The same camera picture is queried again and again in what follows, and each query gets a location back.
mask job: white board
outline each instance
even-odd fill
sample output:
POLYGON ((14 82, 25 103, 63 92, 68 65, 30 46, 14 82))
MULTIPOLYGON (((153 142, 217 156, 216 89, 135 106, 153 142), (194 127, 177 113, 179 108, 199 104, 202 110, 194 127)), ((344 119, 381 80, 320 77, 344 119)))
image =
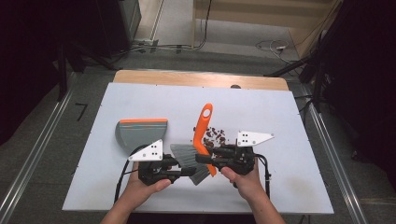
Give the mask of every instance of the white board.
MULTIPOLYGON (((298 108, 290 91, 156 86, 109 83, 92 132, 64 202, 63 210, 111 208, 120 173, 130 152, 114 134, 120 119, 167 118, 163 151, 170 144, 191 144, 193 127, 206 103, 213 105, 209 126, 223 130, 229 143, 238 131, 273 133, 256 147, 269 163, 271 200, 280 213, 332 214, 298 108)), ((261 180, 264 180, 260 165, 261 180)), ((124 177, 121 191, 128 176, 124 177)), ((152 195, 136 211, 158 213, 250 213, 237 189, 218 173, 194 186, 181 177, 152 195)))

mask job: brush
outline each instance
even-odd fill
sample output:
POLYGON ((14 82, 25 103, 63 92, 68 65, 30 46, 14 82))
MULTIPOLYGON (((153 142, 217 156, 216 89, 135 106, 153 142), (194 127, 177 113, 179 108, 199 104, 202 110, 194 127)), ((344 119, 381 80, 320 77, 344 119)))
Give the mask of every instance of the brush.
POLYGON ((181 168, 196 167, 194 175, 190 179, 194 185, 200 184, 207 176, 216 174, 216 168, 211 164, 201 164, 195 160, 195 154, 210 155, 202 143, 202 138, 206 132, 210 118, 212 116, 213 105, 206 104, 201 111, 195 127, 193 145, 171 144, 170 148, 180 164, 181 168))

